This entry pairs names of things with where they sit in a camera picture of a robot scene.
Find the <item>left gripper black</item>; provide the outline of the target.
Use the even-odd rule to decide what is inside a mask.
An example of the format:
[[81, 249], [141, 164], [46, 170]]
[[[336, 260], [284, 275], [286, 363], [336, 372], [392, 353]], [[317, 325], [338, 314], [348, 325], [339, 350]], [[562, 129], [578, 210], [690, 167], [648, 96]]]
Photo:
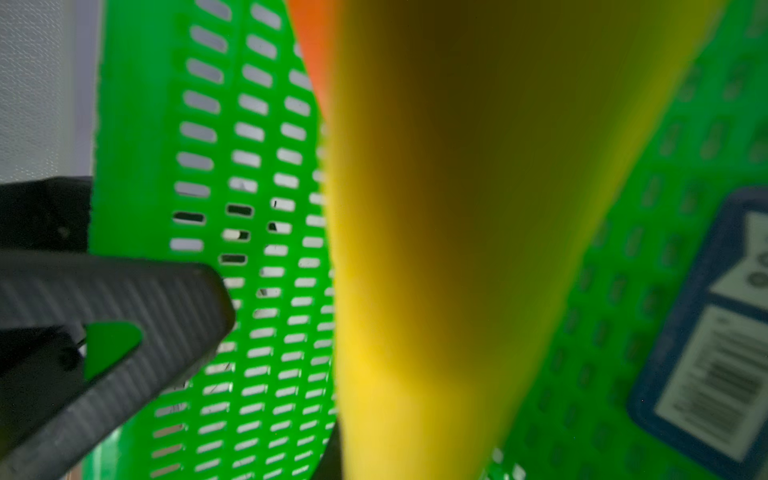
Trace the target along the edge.
[[[90, 176], [1, 185], [1, 247], [85, 252]], [[222, 277], [201, 263], [1, 254], [1, 475], [57, 479], [231, 331]]]

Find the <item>green plastic basket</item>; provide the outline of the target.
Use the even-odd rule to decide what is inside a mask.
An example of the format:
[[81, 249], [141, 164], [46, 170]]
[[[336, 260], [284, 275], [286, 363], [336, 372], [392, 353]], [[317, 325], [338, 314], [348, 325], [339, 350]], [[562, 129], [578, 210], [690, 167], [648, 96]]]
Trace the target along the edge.
[[[329, 446], [326, 129], [282, 1], [103, 5], [89, 250], [206, 263], [212, 362], [87, 457], [88, 479], [307, 479]], [[640, 155], [488, 479], [705, 479], [627, 398], [726, 198], [767, 184], [767, 5], [735, 1]]]

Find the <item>orange plastic spoon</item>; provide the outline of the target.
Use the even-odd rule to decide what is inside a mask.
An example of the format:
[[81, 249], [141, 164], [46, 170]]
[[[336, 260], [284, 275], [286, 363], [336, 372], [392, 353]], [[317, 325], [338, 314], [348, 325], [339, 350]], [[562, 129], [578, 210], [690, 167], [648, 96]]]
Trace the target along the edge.
[[295, 35], [321, 113], [328, 117], [335, 0], [288, 0]]

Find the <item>yellow paper napkin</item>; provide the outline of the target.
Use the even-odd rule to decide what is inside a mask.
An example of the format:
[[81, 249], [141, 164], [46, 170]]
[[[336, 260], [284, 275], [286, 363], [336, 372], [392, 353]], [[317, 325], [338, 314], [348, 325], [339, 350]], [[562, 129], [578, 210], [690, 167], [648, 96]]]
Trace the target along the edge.
[[721, 1], [342, 1], [327, 215], [348, 479], [476, 479]]

